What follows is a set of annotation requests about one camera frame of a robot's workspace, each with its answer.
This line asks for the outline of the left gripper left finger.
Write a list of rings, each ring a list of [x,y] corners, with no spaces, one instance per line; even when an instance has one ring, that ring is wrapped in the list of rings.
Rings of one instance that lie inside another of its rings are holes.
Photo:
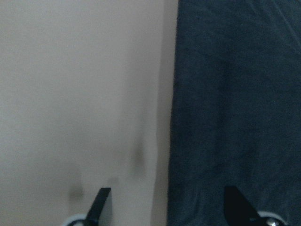
[[[77,214],[64,222],[65,226],[111,226],[112,197],[111,188],[101,188],[87,214]]]

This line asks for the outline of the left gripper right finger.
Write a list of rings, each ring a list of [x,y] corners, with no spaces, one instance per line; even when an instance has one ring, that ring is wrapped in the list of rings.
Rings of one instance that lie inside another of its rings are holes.
[[[257,211],[236,186],[224,188],[223,212],[229,226],[286,226],[279,215]]]

